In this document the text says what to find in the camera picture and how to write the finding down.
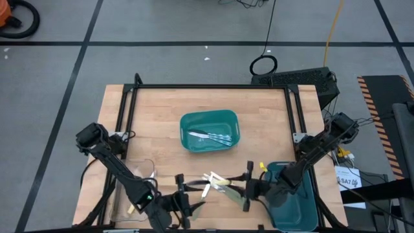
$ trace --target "black metal frame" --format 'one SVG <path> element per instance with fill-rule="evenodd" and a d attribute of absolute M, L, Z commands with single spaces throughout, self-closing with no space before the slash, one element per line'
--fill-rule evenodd
<path fill-rule="evenodd" d="M 124 89 L 122 91 L 120 109 L 118 112 L 118 119 L 116 121 L 115 131 L 121 131 L 127 95 L 132 90 L 131 103 L 129 107 L 127 126 L 126 126 L 125 131 L 128 132 L 131 130 L 132 123 L 133 123 L 133 115 L 134 115 L 134 110 L 135 110 L 135 103 L 136 103 L 136 98 L 137 98 L 137 92 L 138 92 L 138 89 L 145 89 L 145 88 L 146 89 L 282 89 L 285 94 L 287 114 L 288 114 L 289 126 L 290 126 L 290 132 L 291 132 L 290 135 L 292 137 L 292 146 L 294 150 L 295 150 L 295 142 L 293 139 L 293 134 L 296 133 L 297 131 L 296 131 L 294 115 L 293 115 L 293 110 L 292 110 L 292 103 L 290 99 L 290 92 L 292 92 L 295 97 L 296 109 L 298 112 L 301 132 L 306 133 L 305 118 L 303 116 L 298 85 L 289 84 L 289 85 L 266 86 L 266 85 L 245 85 L 245 84 L 143 84 L 138 74 L 135 74 L 134 84 L 124 84 Z M 121 159 L 126 159 L 126 156 L 127 156 L 127 151 L 121 155 Z M 109 185 L 112 181 L 112 178 L 113 176 L 109 172 L 107 172 L 103 192 L 106 192 L 108 190 Z M 310 180 L 314 188 L 315 194 L 318 195 L 319 194 L 318 185 L 316 183 L 316 177 L 315 177 L 313 168 L 310 171 Z M 318 226 L 325 227 L 325 221 L 324 221 L 323 214 L 318 207 L 316 207 L 316 209 L 318 213 Z M 104 224 L 105 212 L 106 212 L 106 205 L 103 207 L 102 211 L 100 212 L 98 216 L 97 225 Z M 114 224 L 115 224 L 114 222 L 110 221 L 109 225 L 114 226 Z"/>

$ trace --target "black hose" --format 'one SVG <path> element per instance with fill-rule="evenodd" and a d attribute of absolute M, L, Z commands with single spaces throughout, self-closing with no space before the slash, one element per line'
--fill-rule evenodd
<path fill-rule="evenodd" d="M 13 1 L 13 4 L 19 5 L 19 6 L 24 6 L 27 9 L 29 9 L 33 14 L 33 23 L 24 32 L 7 33 L 7 32 L 1 32 L 0 31 L 0 37 L 9 38 L 9 39 L 21 39 L 21 38 L 25 38 L 25 37 L 33 35 L 33 33 L 35 33 L 36 30 L 39 28 L 39 24 L 40 24 L 40 15 L 39 15 L 38 10 L 36 10 L 36 8 L 34 8 L 33 5 L 31 5 L 30 3 L 28 3 L 24 0 L 15 0 L 15 1 Z"/>

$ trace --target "teal container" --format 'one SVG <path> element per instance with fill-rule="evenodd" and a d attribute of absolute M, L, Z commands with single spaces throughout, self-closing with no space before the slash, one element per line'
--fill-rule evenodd
<path fill-rule="evenodd" d="M 267 169 L 278 177 L 278 173 L 287 162 L 271 162 Z M 270 172 L 266 172 L 265 179 L 270 179 Z M 288 194 L 287 200 L 280 207 L 269 206 L 273 216 L 273 226 L 280 231 L 311 232 L 318 226 L 318 213 L 311 184 L 309 171 L 303 176 L 303 181 L 294 195 Z"/>
<path fill-rule="evenodd" d="M 237 115 L 231 110 L 187 113 L 180 120 L 181 144 L 191 152 L 228 150 L 240 140 Z M 218 135 L 230 135 L 232 146 L 226 146 L 210 139 L 200 139 L 188 134 L 191 129 Z"/>

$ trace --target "vacuum cleaner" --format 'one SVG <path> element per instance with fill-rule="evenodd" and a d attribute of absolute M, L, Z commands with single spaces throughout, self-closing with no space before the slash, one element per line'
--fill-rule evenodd
<path fill-rule="evenodd" d="M 12 15 L 12 11 L 16 6 L 23 6 L 29 9 L 33 14 L 33 22 L 31 26 L 23 32 L 4 32 L 7 27 L 21 28 L 23 23 Z M 33 5 L 24 0 L 0 0 L 0 37 L 10 39 L 21 39 L 33 35 L 39 28 L 40 16 L 39 12 Z"/>

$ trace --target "yellow cable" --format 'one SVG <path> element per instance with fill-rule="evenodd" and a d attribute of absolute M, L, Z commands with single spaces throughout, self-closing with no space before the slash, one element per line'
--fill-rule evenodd
<path fill-rule="evenodd" d="M 336 11 L 336 15 L 335 15 L 335 18 L 334 18 L 334 22 L 332 23 L 331 31 L 329 32 L 328 40 L 326 41 L 325 56 L 323 57 L 323 66 L 324 67 L 326 66 L 326 59 L 328 57 L 329 42 L 331 41 L 332 33 L 334 32 L 336 21 L 338 20 L 339 13 L 341 12 L 342 7 L 343 7 L 343 0 L 341 0 L 340 3 L 339 3 L 339 7 L 338 7 L 338 10 Z"/>

